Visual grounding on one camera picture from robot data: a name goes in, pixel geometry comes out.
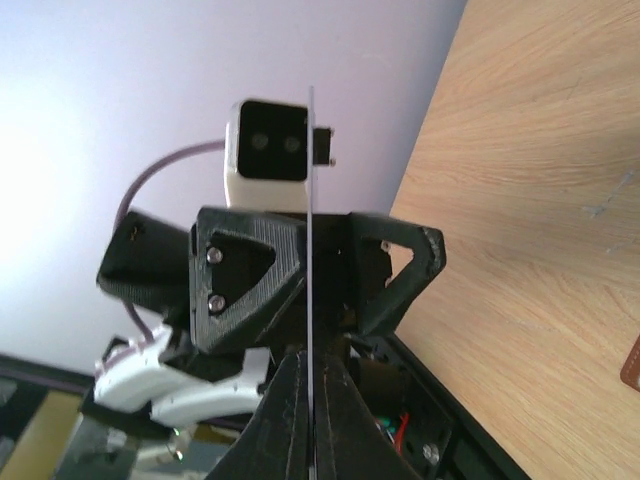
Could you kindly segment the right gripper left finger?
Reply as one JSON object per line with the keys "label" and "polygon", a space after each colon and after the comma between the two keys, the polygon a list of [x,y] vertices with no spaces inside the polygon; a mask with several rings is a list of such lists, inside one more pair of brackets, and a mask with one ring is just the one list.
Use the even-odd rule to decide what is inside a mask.
{"label": "right gripper left finger", "polygon": [[315,477],[315,401],[311,357],[284,357],[240,437],[208,473],[222,480]]}

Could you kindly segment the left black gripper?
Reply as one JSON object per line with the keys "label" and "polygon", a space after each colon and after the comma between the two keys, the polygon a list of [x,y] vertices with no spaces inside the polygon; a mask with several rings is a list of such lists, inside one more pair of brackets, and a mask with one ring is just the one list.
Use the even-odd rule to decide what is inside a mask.
{"label": "left black gripper", "polygon": [[[191,339],[207,354],[264,341],[306,282],[301,214],[204,207],[190,233]],[[383,243],[412,253],[393,273]],[[441,230],[371,213],[313,218],[314,344],[346,355],[344,337],[392,334],[444,270]]]}

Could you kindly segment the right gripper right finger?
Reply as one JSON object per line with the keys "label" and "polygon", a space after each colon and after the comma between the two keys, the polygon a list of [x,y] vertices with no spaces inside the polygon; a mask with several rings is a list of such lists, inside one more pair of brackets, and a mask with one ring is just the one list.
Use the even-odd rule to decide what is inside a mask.
{"label": "right gripper right finger", "polygon": [[319,479],[417,479],[384,439],[346,367],[314,357],[315,470]]}

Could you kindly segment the brown leather card holder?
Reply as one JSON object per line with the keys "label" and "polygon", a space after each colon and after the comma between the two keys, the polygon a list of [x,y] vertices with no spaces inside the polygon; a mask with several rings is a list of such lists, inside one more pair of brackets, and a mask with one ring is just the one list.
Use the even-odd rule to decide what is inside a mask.
{"label": "brown leather card holder", "polygon": [[620,380],[640,392],[640,336],[634,342],[619,374]]}

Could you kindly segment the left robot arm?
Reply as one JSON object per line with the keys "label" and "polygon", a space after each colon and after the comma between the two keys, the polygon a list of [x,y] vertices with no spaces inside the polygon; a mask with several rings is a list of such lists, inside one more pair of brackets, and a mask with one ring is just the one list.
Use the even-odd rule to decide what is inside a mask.
{"label": "left robot arm", "polygon": [[151,440],[251,413],[286,351],[392,333],[445,264],[442,231],[377,214],[129,212],[97,285],[162,323],[111,342],[82,410]]}

